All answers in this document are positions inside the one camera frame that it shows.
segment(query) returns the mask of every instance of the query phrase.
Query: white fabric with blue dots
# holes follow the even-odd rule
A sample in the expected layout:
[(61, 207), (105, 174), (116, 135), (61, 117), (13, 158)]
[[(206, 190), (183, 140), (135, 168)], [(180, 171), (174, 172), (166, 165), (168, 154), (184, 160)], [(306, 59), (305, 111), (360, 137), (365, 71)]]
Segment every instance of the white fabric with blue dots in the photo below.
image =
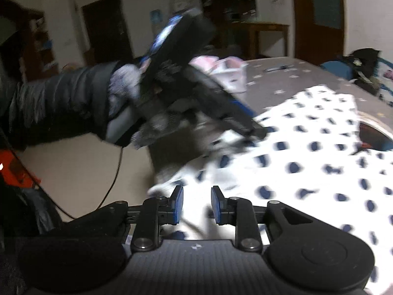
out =
[[(213, 185), (253, 205), (279, 200), (364, 240), (375, 255), (366, 287), (384, 293), (393, 284), (393, 152), (351, 155), (359, 143), (353, 96), (314, 86), (255, 120), (270, 127), (264, 141), (227, 131), (206, 156), (149, 190), (170, 196), (184, 185), (182, 221), (172, 229), (186, 239), (234, 238), (233, 226), (207, 216)], [(266, 245), (264, 225), (260, 230)]]

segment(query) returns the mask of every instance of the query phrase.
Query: wooden table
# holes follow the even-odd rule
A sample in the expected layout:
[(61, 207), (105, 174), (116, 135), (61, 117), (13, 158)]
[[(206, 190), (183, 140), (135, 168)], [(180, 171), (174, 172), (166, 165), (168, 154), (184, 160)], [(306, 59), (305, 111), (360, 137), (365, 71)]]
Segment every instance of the wooden table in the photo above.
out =
[(257, 59), (259, 55), (259, 33), (261, 31), (277, 31), (282, 32), (284, 37), (284, 56), (288, 56), (288, 27), (286, 24), (278, 24), (271, 22), (247, 22), (234, 21), (220, 27), (220, 37), (223, 47), (227, 46), (227, 33), (232, 30), (248, 31), (248, 54), (245, 55), (247, 60)]

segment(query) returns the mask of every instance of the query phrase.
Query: black cable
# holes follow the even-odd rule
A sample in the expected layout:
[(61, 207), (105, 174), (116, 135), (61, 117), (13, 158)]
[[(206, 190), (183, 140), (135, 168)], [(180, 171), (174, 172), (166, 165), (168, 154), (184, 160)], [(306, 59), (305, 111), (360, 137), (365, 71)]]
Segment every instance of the black cable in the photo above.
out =
[[(49, 195), (48, 193), (45, 192), (45, 190), (42, 188), (42, 186), (36, 181), (35, 177), (29, 172), (29, 170), (23, 165), (22, 161), (20, 160), (20, 158), (17, 156), (16, 152), (14, 151), (14, 148), (12, 147), (12, 145), (10, 144), (10, 142), (8, 141), (8, 138), (6, 136), (6, 134), (4, 133), (3, 129), (0, 127), (0, 135), (3, 138), (6, 147), (11, 151), (12, 155), (18, 160), (18, 162), (20, 163), (20, 165), (22, 166), (23, 170), (29, 175), (29, 177), (32, 179), (32, 181), (34, 182), (35, 185), (38, 186), (38, 188), (47, 196), (47, 198), (54, 204), (54, 206), (56, 206), (61, 212), (63, 212), (65, 215), (67, 215), (69, 218), (71, 218), (72, 220), (75, 220), (76, 218), (72, 215), (70, 215), (69, 213), (67, 213), (61, 206), (59, 206)], [(109, 193), (111, 192), (113, 186), (116, 183), (117, 180), (117, 176), (119, 175), (119, 170), (120, 170), (120, 166), (121, 166), (121, 161), (123, 159), (123, 148), (120, 149), (120, 156), (119, 156), (119, 165), (117, 166), (117, 171), (115, 174), (115, 178), (113, 179), (112, 185), (109, 188), (107, 194), (105, 195), (104, 199), (102, 200), (102, 202), (100, 203), (100, 205), (97, 207), (97, 209), (99, 209), (102, 204), (104, 203), (105, 199), (108, 197)]]
[(119, 171), (120, 171), (120, 166), (121, 166), (121, 161), (123, 160), (123, 147), (120, 149), (120, 155), (119, 155), (119, 164), (117, 165), (117, 170), (116, 170), (116, 174), (115, 174), (115, 178), (113, 179), (113, 182), (111, 184), (111, 187), (109, 187), (107, 193), (105, 194), (103, 200), (101, 201), (101, 203), (98, 205), (98, 207), (96, 208), (96, 210), (98, 210), (102, 204), (104, 204), (104, 201), (107, 199), (109, 193), (111, 192), (113, 186), (116, 183), (117, 180), (117, 176), (119, 175)]
[(12, 147), (12, 145), (9, 143), (7, 136), (5, 135), (3, 129), (0, 127), (0, 135), (2, 136), (6, 147), (11, 151), (12, 155), (18, 160), (18, 162), (20, 163), (20, 165), (22, 166), (23, 170), (30, 176), (30, 178), (32, 179), (32, 181), (34, 182), (35, 185), (38, 186), (38, 188), (48, 197), (48, 199), (61, 211), (63, 212), (65, 215), (67, 215), (69, 218), (75, 220), (74, 216), (71, 216), (70, 214), (68, 214), (65, 210), (63, 210), (49, 195), (48, 193), (45, 192), (45, 190), (42, 188), (42, 186), (36, 181), (35, 177), (33, 175), (31, 175), (31, 173), (29, 172), (29, 170), (23, 165), (22, 161), (20, 160), (20, 158), (17, 156), (17, 154), (14, 151), (14, 148)]

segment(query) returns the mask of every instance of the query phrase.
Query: glove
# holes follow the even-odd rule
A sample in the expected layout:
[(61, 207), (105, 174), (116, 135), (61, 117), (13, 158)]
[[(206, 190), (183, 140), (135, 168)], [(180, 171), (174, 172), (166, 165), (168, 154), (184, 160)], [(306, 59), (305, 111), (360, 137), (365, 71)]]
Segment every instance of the glove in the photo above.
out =
[(142, 73), (143, 69), (127, 64), (116, 70), (109, 82), (109, 120), (115, 118), (125, 105), (131, 105), (135, 110), (134, 122), (144, 121), (130, 139), (136, 148), (151, 145), (158, 138), (173, 133), (185, 120), (191, 123), (196, 120), (192, 100), (178, 100), (178, 106), (182, 102), (180, 111), (174, 106), (165, 107), (158, 97), (159, 87), (140, 84)]

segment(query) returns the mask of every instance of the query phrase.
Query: doorway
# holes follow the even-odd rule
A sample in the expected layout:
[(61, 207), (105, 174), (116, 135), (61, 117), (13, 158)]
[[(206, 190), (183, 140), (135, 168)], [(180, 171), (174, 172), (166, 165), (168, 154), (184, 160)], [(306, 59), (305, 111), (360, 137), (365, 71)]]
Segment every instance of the doorway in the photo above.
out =
[(119, 60), (132, 63), (132, 50), (121, 10), (121, 0), (99, 0), (82, 7), (96, 63)]
[(294, 0), (295, 57), (315, 65), (344, 50), (343, 0)]

